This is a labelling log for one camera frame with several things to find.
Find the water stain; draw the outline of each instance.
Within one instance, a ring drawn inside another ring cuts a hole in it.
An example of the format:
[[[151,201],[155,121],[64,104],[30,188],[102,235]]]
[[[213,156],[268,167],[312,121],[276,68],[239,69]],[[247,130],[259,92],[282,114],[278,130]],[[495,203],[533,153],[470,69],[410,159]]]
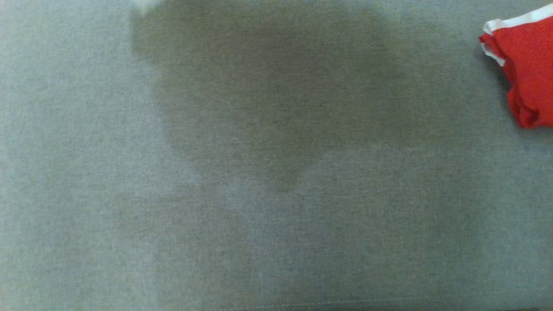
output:
[[[419,132],[397,113],[405,77],[375,9],[184,1],[134,25],[135,51],[163,73],[165,133],[206,176],[289,191],[327,150]]]

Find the gray fabric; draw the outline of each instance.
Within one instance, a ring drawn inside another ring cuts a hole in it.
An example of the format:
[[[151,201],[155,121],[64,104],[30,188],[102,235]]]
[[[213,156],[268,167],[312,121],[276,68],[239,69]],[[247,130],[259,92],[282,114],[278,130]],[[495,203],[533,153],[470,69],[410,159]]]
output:
[[[553,304],[553,133],[477,39],[543,4],[2,1],[1,309]]]

